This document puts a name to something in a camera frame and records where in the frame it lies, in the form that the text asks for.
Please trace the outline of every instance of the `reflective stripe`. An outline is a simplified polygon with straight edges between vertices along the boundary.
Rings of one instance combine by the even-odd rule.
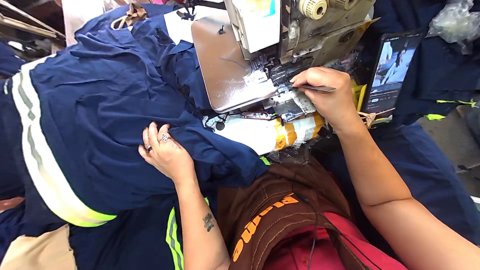
[[[460,103],[460,104],[466,104],[470,105],[472,108],[478,108],[475,104],[477,104],[476,101],[473,101],[473,99],[468,101],[461,101],[461,100],[437,100],[437,103]]]
[[[260,157],[260,159],[265,163],[265,165],[272,165],[266,157]]]
[[[23,65],[21,73],[12,78],[13,101],[23,125],[22,150],[25,163],[35,188],[52,212],[77,226],[100,226],[116,216],[90,209],[75,195],[40,127],[40,100],[29,72],[45,59]]]
[[[428,118],[428,120],[440,120],[446,117],[440,114],[427,114],[425,116]]]
[[[208,198],[205,197],[205,201],[207,202],[207,205],[210,206]],[[172,252],[175,270],[183,270],[183,252],[180,247],[180,242],[177,238],[177,229],[178,225],[177,218],[175,217],[175,208],[172,207],[170,215],[168,216],[167,236],[165,238],[165,241],[167,242],[168,246],[170,247],[170,251]]]
[[[9,79],[6,79],[6,80],[5,80],[5,84],[3,85],[3,93],[4,93],[5,95],[8,95],[8,88],[7,88],[8,81],[9,81]]]

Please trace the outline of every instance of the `machine knob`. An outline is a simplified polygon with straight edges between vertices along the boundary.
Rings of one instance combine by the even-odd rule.
[[[318,20],[325,15],[328,3],[326,0],[300,0],[300,12],[314,20]]]
[[[351,10],[357,4],[357,2],[358,0],[335,0],[335,7]]]

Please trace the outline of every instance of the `woman's right hand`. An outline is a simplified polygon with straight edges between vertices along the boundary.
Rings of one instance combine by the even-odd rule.
[[[352,123],[358,123],[360,120],[353,104],[352,85],[347,73],[330,68],[312,67],[293,77],[290,82],[305,92],[318,112],[337,132],[348,129]],[[312,86],[334,87],[336,90],[324,92],[301,87],[306,83]]]

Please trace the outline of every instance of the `smartphone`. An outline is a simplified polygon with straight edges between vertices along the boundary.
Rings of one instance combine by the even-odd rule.
[[[423,39],[421,31],[384,34],[375,64],[375,72],[365,91],[362,112],[379,113],[395,108],[410,62]],[[393,110],[377,115],[391,116]]]

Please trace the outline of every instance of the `ring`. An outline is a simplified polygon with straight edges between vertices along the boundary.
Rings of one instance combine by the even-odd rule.
[[[162,134],[162,137],[160,138],[160,140],[162,140],[164,143],[166,143],[167,140],[168,140],[168,135],[167,135],[167,133],[163,133],[163,134]]]

